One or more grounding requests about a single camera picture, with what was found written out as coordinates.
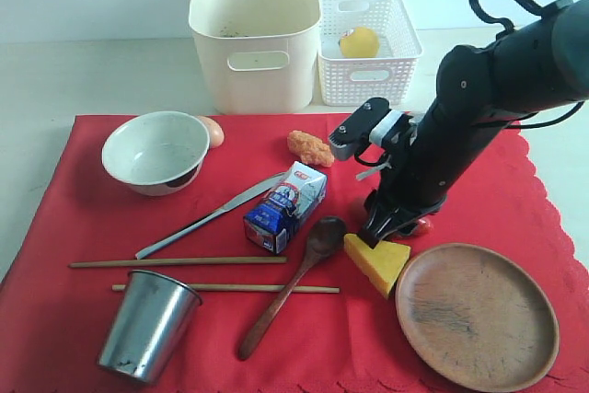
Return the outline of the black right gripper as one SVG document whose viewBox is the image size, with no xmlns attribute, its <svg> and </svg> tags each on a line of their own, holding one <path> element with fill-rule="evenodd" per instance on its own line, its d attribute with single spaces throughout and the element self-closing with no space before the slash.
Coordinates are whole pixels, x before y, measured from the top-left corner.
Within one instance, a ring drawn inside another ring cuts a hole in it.
<svg viewBox="0 0 589 393">
<path fill-rule="evenodd" d="M 383 239 L 380 233 L 388 233 L 384 240 L 412 237 L 414 223 L 437 212 L 460 178 L 456 168 L 440 162 L 420 169 L 391 155 L 383 155 L 382 159 L 378 187 L 364 203 L 368 218 L 357 232 L 369 248 L 375 248 Z"/>
</svg>

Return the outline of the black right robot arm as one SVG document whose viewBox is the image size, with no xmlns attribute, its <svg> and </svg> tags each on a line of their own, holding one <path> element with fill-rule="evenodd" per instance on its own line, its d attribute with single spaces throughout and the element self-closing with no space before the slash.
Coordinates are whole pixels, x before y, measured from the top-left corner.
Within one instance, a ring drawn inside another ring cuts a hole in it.
<svg viewBox="0 0 589 393">
<path fill-rule="evenodd" d="M 539 21 L 440 63 L 436 98 L 398 135 L 393 167 L 368 197 L 358 235 L 369 247 L 437 211 L 449 189 L 512 122 L 588 98 L 588 2 L 561 0 Z"/>
</svg>

